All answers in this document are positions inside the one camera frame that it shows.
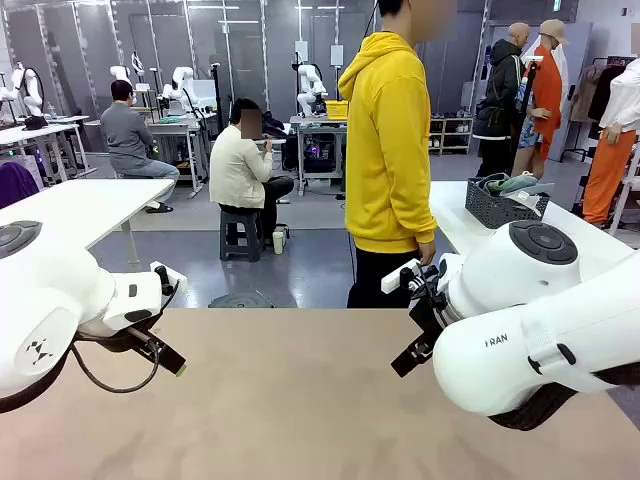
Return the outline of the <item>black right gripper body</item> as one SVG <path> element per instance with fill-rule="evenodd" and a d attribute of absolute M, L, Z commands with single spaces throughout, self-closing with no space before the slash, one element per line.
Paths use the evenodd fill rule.
<path fill-rule="evenodd" d="M 446 302 L 443 299 L 430 294 L 412 300 L 409 316 L 422 330 L 422 343 L 434 345 L 445 329 L 446 322 L 442 317 L 445 306 Z"/>

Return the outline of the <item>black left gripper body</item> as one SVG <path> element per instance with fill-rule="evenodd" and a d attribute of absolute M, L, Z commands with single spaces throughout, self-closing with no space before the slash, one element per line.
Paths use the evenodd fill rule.
<path fill-rule="evenodd" d="M 131 336 L 131 349 L 144 358 L 160 357 L 165 349 L 165 343 L 148 331 L 129 327 L 128 334 Z"/>

